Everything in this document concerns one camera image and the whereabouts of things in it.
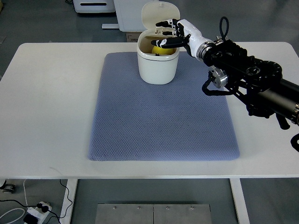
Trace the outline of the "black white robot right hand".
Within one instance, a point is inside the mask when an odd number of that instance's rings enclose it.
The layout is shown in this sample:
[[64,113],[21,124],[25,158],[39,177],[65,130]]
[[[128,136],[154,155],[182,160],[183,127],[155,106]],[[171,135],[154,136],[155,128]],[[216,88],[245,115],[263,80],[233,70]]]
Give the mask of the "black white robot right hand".
[[156,27],[172,28],[165,31],[166,36],[162,40],[152,40],[151,44],[163,49],[180,48],[186,49],[187,53],[197,59],[202,59],[204,51],[215,43],[202,36],[202,33],[189,21],[185,19],[169,19],[156,24]]

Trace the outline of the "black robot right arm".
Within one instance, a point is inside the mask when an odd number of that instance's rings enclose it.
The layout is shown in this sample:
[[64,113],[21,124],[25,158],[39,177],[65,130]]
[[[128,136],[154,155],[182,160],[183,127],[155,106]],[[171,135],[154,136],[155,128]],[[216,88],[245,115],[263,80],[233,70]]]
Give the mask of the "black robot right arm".
[[283,130],[290,128],[288,121],[298,125],[299,86],[283,79],[278,63],[248,56],[246,49],[227,38],[228,30],[221,24],[219,30],[220,37],[199,52],[210,68],[202,91],[208,96],[236,96],[250,116],[275,114]]

